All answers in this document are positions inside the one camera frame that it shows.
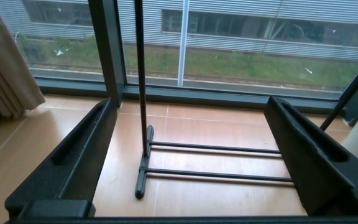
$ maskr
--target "beige curtain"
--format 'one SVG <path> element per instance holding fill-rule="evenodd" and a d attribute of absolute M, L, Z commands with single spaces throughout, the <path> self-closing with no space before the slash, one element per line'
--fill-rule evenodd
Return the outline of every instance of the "beige curtain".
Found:
<path fill-rule="evenodd" d="M 45 102 L 0 16 L 0 117 L 18 117 Z"/>

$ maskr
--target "green vegetation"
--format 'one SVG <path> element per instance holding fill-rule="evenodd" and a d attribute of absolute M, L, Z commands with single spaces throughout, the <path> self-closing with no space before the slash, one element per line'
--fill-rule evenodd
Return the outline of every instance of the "green vegetation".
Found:
<path fill-rule="evenodd" d="M 18 46 L 29 63 L 68 65 L 86 67 L 85 70 L 100 70 L 99 54 L 94 37 L 82 41 L 63 38 L 55 41 L 29 40 L 20 36 Z M 38 56 L 32 56 L 35 49 Z M 124 45 L 127 71 L 137 70 L 136 47 Z M 179 49 L 168 47 L 145 48 L 145 66 L 150 75 L 153 72 L 175 76 L 178 71 Z M 323 60 L 313 58 L 278 57 L 242 52 L 223 52 L 188 49 L 185 74 L 207 77 L 248 78 L 282 83 L 305 83 L 321 86 L 345 87 L 358 74 L 358 62 Z"/>

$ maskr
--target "railway track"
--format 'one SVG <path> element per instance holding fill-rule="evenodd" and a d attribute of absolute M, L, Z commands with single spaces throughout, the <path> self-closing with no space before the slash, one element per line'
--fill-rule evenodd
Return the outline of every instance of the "railway track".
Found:
<path fill-rule="evenodd" d="M 98 67 L 87 66 L 72 66 L 72 65 L 55 65 L 47 63 L 28 63 L 29 67 L 33 68 L 47 68 L 56 70 L 73 70 L 76 72 L 92 72 L 102 74 L 102 69 Z M 127 70 L 129 75 L 137 75 L 137 70 Z M 161 71 L 146 71 L 146 77 L 159 77 L 159 78 L 177 78 L 178 74 L 174 72 L 161 72 Z M 310 83 L 295 83 L 295 82 L 280 82 L 274 80 L 263 80 L 257 78 L 241 78 L 241 77 L 222 77 L 217 75 L 198 75 L 186 73 L 185 78 L 187 80 L 206 81 L 206 82 L 221 82 L 230 84 L 243 84 L 243 85 L 263 85 L 263 86 L 275 86 L 285 88 L 298 88 L 306 90 L 323 90 L 323 91 L 338 91 L 342 92 L 344 87 L 342 86 L 324 86 Z"/>

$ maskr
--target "corrugated metal wall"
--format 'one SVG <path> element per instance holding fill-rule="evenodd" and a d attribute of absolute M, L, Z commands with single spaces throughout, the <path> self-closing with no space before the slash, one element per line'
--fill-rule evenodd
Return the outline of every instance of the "corrugated metal wall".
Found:
<path fill-rule="evenodd" d="M 122 40 L 135 42 L 135 18 L 133 0 L 118 0 Z M 183 0 L 144 0 L 145 43 L 179 46 L 180 34 L 161 31 L 162 9 L 181 10 Z M 353 0 L 191 0 L 191 11 L 247 14 L 265 17 L 284 17 L 358 23 L 358 1 Z M 0 14 L 9 30 L 15 34 L 45 37 L 62 36 L 83 38 L 93 35 L 92 27 L 33 24 L 21 0 L 0 0 Z M 220 37 L 189 34 L 187 46 L 219 50 L 247 52 L 264 51 L 268 54 L 337 58 L 358 60 L 358 47 L 305 44 L 263 39 Z"/>

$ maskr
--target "black vertical pole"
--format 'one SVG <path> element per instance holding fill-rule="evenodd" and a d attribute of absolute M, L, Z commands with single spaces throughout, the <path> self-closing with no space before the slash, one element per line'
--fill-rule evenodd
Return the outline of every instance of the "black vertical pole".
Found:
<path fill-rule="evenodd" d="M 143 1 L 135 1 L 137 70 L 139 76 L 140 118 L 142 120 L 143 155 L 147 155 L 146 82 L 144 68 Z"/>
<path fill-rule="evenodd" d="M 358 90 L 358 75 L 353 80 L 353 82 L 349 85 L 349 87 L 342 94 L 341 98 L 338 101 L 338 104 L 333 109 L 330 115 L 325 119 L 325 121 L 320 126 L 321 130 L 325 131 L 331 122 L 335 119 L 338 113 L 346 106 L 347 102 L 352 98 L 354 93 Z"/>

